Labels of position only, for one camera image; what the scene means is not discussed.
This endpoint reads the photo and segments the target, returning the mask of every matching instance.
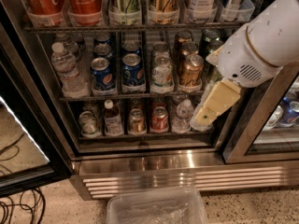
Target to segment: white robotic arm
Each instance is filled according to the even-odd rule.
[[[276,0],[216,53],[218,70],[225,80],[195,109],[191,126],[197,130],[237,102],[241,87],[257,87],[299,58],[299,0]]]

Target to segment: speaker grille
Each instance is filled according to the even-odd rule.
[[[240,73],[242,77],[250,81],[259,80],[262,77],[262,73],[251,65],[242,65]]]

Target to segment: floor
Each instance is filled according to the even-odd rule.
[[[82,201],[68,180],[42,187],[41,191],[46,199],[43,224],[106,223],[108,200]],[[201,195],[210,224],[299,223],[298,186],[202,192]],[[12,198],[18,201],[20,196],[16,194]],[[22,202],[33,202],[30,192],[25,192]],[[41,206],[38,206],[36,219],[40,211]],[[11,223],[26,224],[30,219],[28,211],[17,207]]]

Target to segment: clear bottle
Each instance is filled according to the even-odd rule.
[[[84,87],[84,78],[77,69],[73,53],[60,42],[52,45],[51,63],[64,86],[65,91],[79,91]]]
[[[75,42],[75,40],[68,34],[56,34],[55,42],[61,42],[63,43],[64,47],[68,50],[70,50],[75,58],[76,62],[80,61],[82,58],[82,53],[80,51],[80,48],[78,44]]]
[[[103,116],[106,124],[106,134],[113,136],[123,134],[121,113],[118,106],[114,105],[111,100],[106,100],[104,106]]]
[[[190,130],[190,119],[194,108],[188,99],[178,104],[176,115],[172,120],[172,131],[175,133],[186,133]]]

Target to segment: refrigerator door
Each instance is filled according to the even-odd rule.
[[[298,74],[290,63],[255,89],[224,150],[227,163],[298,159]]]
[[[47,97],[28,69],[30,59],[1,7],[0,197],[66,179],[67,143]]]

